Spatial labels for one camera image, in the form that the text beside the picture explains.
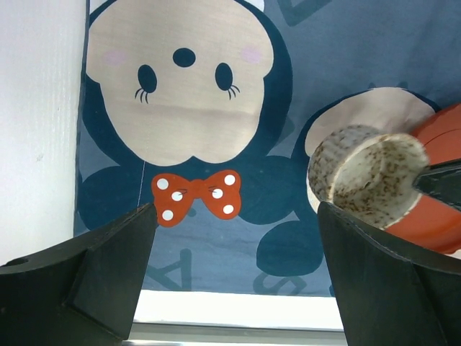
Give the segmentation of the blue cartoon placemat cloth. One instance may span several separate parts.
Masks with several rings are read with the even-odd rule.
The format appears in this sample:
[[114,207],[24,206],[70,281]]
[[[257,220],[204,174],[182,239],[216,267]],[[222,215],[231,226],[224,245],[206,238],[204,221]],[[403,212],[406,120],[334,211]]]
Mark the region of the blue cartoon placemat cloth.
[[460,101],[458,1],[104,1],[74,231],[155,203],[149,290],[331,296],[311,153]]

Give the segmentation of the speckled ceramic cup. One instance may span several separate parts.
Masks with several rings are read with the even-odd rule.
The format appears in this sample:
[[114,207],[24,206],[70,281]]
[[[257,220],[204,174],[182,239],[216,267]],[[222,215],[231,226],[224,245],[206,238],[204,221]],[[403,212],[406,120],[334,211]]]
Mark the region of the speckled ceramic cup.
[[429,157],[417,138],[350,125],[325,137],[315,149],[308,186],[319,201],[385,230],[421,199],[413,182],[428,165]]

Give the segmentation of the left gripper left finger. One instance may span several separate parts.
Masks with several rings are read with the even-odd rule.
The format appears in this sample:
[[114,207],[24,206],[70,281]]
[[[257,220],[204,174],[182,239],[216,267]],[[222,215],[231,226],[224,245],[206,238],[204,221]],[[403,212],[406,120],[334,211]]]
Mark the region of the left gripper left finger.
[[152,204],[1,266],[2,345],[121,345],[156,232]]

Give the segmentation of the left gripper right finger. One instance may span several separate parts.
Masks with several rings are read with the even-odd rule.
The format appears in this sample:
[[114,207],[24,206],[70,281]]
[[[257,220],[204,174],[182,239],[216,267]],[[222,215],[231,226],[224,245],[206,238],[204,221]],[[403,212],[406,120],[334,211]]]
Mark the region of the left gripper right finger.
[[328,271],[349,345],[459,345],[460,260],[318,208]]

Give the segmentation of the red plate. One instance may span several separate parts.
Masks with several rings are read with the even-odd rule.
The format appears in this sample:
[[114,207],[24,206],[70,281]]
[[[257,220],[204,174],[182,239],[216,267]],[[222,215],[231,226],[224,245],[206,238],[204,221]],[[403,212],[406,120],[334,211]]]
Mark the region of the red plate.
[[423,195],[408,215],[387,232],[442,254],[460,250],[460,172],[444,162],[460,158],[460,105],[438,111],[411,135],[423,143],[431,169],[418,180]]

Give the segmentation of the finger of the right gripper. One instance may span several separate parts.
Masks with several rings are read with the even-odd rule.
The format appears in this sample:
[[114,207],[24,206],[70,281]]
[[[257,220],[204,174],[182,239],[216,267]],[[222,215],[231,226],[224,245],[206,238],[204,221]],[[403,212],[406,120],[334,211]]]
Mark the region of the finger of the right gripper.
[[446,161],[425,168],[413,181],[413,188],[460,211],[461,168],[459,161]]

